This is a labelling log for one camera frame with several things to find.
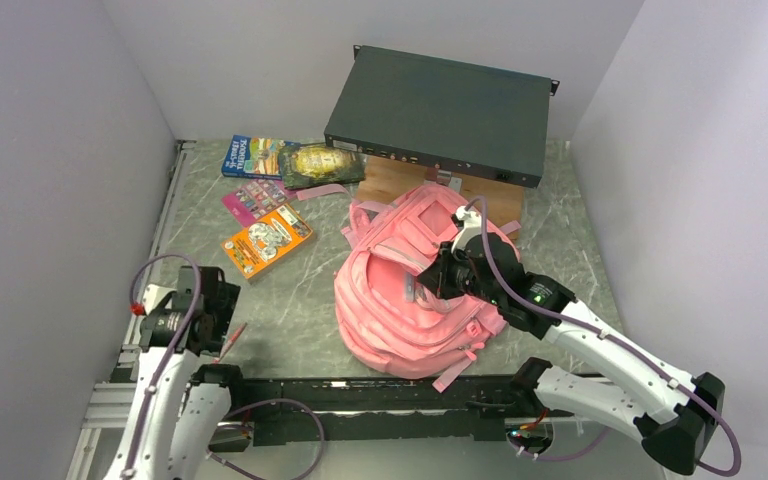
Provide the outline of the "pink student backpack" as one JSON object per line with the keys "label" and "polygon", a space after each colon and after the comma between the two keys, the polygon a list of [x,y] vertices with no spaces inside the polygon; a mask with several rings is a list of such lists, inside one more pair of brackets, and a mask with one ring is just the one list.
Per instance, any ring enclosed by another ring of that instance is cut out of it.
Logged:
{"label": "pink student backpack", "polygon": [[495,307],[469,296],[440,300],[421,286],[466,199],[438,184],[389,204],[352,200],[342,231],[351,251],[334,279],[337,325],[365,365],[404,379],[433,377],[445,391],[506,327]]}

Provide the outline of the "red pen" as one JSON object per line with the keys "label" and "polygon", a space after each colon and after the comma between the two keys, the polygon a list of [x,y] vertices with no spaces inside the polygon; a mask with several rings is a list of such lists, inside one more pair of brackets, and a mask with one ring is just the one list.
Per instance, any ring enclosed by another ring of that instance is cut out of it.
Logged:
{"label": "red pen", "polygon": [[246,322],[242,323],[227,339],[224,345],[222,346],[219,355],[215,358],[215,363],[221,363],[226,355],[229,353],[229,351],[232,349],[232,347],[235,345],[235,343],[238,341],[241,334],[246,330],[248,324]]}

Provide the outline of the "dark green yellow book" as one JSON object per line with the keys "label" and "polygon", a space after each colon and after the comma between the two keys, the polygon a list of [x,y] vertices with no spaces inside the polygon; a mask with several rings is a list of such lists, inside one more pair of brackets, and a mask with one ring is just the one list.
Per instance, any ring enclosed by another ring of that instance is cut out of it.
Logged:
{"label": "dark green yellow book", "polygon": [[286,145],[278,151],[281,180],[289,190],[363,181],[365,156],[324,143]]}

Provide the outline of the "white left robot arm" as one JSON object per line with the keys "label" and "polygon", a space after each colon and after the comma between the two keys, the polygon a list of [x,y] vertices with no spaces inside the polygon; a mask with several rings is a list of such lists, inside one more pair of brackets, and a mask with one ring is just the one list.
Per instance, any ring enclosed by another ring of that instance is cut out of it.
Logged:
{"label": "white left robot arm", "polygon": [[239,286],[216,266],[182,266],[141,317],[137,380],[108,479],[191,479],[222,419],[247,406],[244,376],[220,362]]}

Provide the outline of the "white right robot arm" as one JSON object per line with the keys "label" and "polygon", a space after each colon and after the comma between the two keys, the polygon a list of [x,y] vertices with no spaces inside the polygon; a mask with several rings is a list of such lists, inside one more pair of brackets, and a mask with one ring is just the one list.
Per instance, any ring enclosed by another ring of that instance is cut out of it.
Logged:
{"label": "white right robot arm", "polygon": [[677,474],[740,471],[742,452],[722,417],[725,385],[718,377],[693,376],[641,350],[568,288],[526,271],[499,236],[443,243],[417,280],[438,299],[482,301],[509,326],[577,355],[606,379],[579,378],[532,357],[510,383],[520,413],[561,410],[595,420],[639,441],[651,459]]}

